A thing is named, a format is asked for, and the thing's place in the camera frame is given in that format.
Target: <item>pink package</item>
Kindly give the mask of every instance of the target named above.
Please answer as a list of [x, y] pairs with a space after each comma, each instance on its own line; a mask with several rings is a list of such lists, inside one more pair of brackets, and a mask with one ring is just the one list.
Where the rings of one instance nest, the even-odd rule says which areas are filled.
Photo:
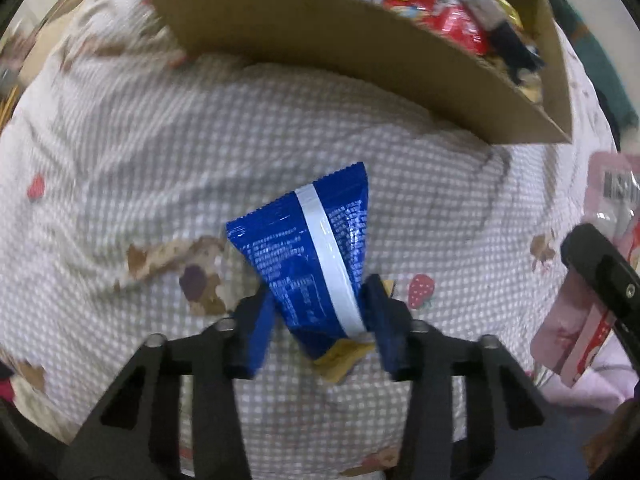
[[[605, 235], [638, 272], [640, 156], [597, 152], [591, 155], [583, 222]], [[531, 342], [531, 355], [573, 386], [591, 365], [615, 316], [584, 280], [569, 269], [558, 297]]]

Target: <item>checkered fabric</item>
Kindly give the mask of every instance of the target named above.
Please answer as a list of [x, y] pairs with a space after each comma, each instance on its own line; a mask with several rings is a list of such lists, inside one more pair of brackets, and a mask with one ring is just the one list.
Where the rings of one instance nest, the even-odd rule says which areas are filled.
[[[589, 156], [613, 147], [564, 49], [574, 143], [489, 146], [335, 73], [222, 55], [172, 68], [180, 51], [148, 4], [87, 0], [0, 139], [0, 346], [41, 365], [50, 402], [81, 424], [148, 334], [214, 322], [189, 313], [171, 273], [114, 291], [130, 244], [222, 237], [228, 220], [362, 160], [366, 275], [396, 280], [406, 301], [412, 277], [428, 274], [435, 294], [416, 316], [456, 337], [493, 333], [531, 369], [564, 269], [556, 258], [532, 271], [530, 243], [579, 221]], [[37, 174], [44, 195], [30, 200]], [[237, 253], [221, 277], [237, 298], [257, 286]], [[325, 383], [282, 323], [262, 371], [235, 387], [254, 478], [333, 478], [401, 439], [407, 384], [375, 353]]]

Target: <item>cardboard box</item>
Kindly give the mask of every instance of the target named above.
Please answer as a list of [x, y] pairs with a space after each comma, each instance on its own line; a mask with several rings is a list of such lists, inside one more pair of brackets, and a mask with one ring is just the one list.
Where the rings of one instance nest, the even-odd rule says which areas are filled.
[[546, 66], [543, 107], [490, 65], [363, 0], [151, 0], [188, 54], [224, 51], [363, 79], [495, 144], [567, 142], [572, 116], [548, 0], [507, 0]]

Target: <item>barcode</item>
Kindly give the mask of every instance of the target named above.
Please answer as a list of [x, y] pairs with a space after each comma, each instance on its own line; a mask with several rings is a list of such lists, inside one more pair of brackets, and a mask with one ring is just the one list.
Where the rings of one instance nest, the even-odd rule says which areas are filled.
[[604, 198], [622, 202], [640, 203], [640, 185], [636, 176], [630, 171], [626, 173], [604, 172]]

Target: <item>red plastic package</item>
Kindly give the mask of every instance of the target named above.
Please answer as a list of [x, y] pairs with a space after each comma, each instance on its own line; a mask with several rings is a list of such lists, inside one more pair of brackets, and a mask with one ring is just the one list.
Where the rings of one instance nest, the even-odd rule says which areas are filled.
[[484, 56], [489, 50], [485, 33], [460, 0], [384, 0], [384, 6], [477, 56]]
[[[591, 156], [584, 222], [605, 235], [640, 271], [640, 156]], [[531, 355], [573, 386], [591, 365], [616, 318], [582, 277], [569, 269], [558, 297], [531, 342]]]

